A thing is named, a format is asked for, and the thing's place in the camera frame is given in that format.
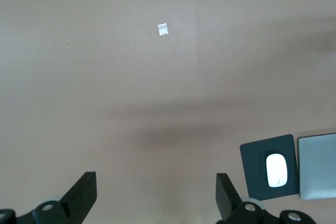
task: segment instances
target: black mouse pad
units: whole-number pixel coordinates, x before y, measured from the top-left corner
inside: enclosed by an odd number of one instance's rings
[[[240,146],[248,195],[258,200],[299,194],[299,174],[292,135],[278,136]],[[270,187],[267,180],[266,158],[281,154],[287,163],[287,183]]]

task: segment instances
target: silver bolt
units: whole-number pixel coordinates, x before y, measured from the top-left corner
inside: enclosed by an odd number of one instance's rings
[[[44,207],[42,207],[42,211],[48,211],[52,208],[52,204],[47,204]]]
[[[288,218],[291,219],[291,220],[294,220],[294,221],[300,221],[301,220],[301,217],[294,212],[290,212],[288,214]]]
[[[256,207],[252,204],[246,204],[245,209],[251,212],[254,212],[256,210]]]

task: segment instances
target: round metal joint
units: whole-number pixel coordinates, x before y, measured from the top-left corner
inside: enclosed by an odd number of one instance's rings
[[[301,217],[294,212],[290,212],[288,214],[288,218],[291,219],[291,220],[294,220],[294,221],[300,221],[301,220]]]
[[[254,212],[256,210],[256,207],[250,203],[245,205],[245,209],[250,212]]]
[[[52,204],[47,204],[45,206],[42,207],[42,211],[48,211],[52,208]]]

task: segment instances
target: beige tabletop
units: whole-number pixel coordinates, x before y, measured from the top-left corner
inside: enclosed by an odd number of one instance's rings
[[[84,223],[216,223],[216,173],[248,195],[241,144],[335,115],[336,0],[0,0],[0,208],[18,215],[94,170]],[[336,220],[335,198],[263,203]]]

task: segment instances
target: black bracket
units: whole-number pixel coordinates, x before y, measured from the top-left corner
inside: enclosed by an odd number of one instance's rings
[[[45,202],[20,217],[12,209],[0,209],[0,224],[80,224],[96,199],[96,173],[86,172],[60,201]]]
[[[222,217],[217,224],[316,224],[303,212],[285,210],[277,218],[253,202],[243,202],[225,173],[217,173],[216,202]]]

